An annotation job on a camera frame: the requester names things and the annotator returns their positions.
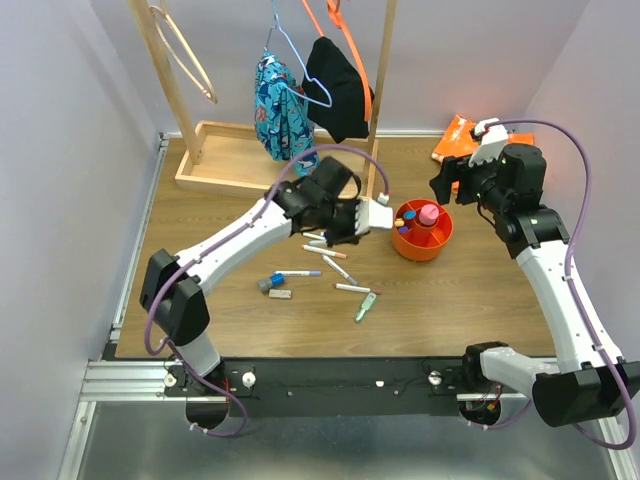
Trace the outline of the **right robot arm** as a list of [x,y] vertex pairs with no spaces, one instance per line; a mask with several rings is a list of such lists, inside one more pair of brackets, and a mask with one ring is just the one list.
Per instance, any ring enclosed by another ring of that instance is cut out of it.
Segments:
[[639,364],[611,341],[585,295],[560,215],[541,202],[546,161],[539,148],[508,144],[492,160],[447,157],[430,182],[441,204],[474,204],[493,216],[497,236],[524,272],[552,335],[547,364],[503,342],[469,346],[460,379],[480,392],[498,383],[532,401],[551,427],[618,415],[639,391]]

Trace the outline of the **orange round divided organizer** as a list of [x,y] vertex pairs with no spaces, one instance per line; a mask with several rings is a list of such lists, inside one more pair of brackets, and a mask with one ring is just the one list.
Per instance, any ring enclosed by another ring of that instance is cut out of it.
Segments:
[[[418,212],[425,204],[437,204],[440,215],[433,227],[424,227],[418,221]],[[414,220],[406,221],[403,215],[406,212],[415,211]],[[392,230],[392,244],[395,250],[403,257],[416,261],[426,262],[435,259],[453,234],[453,221],[450,214],[437,202],[428,199],[412,199],[403,203],[395,213],[395,220],[403,219],[404,226],[409,227],[409,232],[400,234],[397,227]]]

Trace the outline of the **glue tube pink cap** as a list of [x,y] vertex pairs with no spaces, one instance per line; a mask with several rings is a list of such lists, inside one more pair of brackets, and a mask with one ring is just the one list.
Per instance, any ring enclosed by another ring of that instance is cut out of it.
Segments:
[[437,204],[428,203],[421,207],[418,212],[418,221],[424,227],[433,227],[439,218],[440,211]]

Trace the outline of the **green translucent correction pen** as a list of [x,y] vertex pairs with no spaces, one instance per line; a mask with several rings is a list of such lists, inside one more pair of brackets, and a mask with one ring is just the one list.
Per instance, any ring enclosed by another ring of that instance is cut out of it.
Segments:
[[374,305],[376,300],[377,300],[377,295],[374,292],[369,292],[366,295],[366,297],[363,299],[363,301],[360,304],[357,314],[354,317],[354,321],[356,323],[361,323],[363,321],[363,319],[365,318],[365,316],[367,315],[371,307]]

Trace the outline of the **white pen brown cap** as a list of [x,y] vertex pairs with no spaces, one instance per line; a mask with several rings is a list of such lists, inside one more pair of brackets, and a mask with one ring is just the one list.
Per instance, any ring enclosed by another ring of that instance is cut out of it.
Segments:
[[373,293],[375,295],[381,295],[382,294],[381,290],[373,289],[373,288],[370,288],[370,287],[363,287],[363,286],[357,286],[357,285],[351,285],[351,284],[343,284],[343,283],[336,283],[334,286],[335,286],[336,289],[342,290],[342,291],[349,291],[349,292],[363,293],[363,294]]

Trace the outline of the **white pen lilac cap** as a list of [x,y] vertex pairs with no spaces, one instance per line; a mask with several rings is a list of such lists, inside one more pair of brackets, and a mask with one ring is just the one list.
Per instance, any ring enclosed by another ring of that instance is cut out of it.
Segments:
[[275,275],[283,277],[317,277],[322,275],[320,270],[276,270]]

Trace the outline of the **white pen black cap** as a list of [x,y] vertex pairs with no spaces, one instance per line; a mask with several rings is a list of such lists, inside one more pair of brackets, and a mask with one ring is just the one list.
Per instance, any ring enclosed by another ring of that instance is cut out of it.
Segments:
[[311,239],[314,239],[314,240],[325,240],[324,236],[313,234],[313,233],[309,233],[309,232],[302,233],[302,235],[304,237],[311,238]]

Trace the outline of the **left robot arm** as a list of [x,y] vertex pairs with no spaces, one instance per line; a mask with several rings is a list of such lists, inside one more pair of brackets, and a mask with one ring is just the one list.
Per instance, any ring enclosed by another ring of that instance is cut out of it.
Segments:
[[292,235],[326,231],[329,245],[356,244],[366,234],[360,195],[343,198],[359,176],[332,156],[308,176],[275,182],[244,215],[206,240],[177,254],[165,249],[148,261],[140,304],[148,326],[164,334],[160,345],[173,349],[190,368],[187,382],[201,395],[214,393],[222,380],[222,358],[206,332],[206,298],[236,268]]

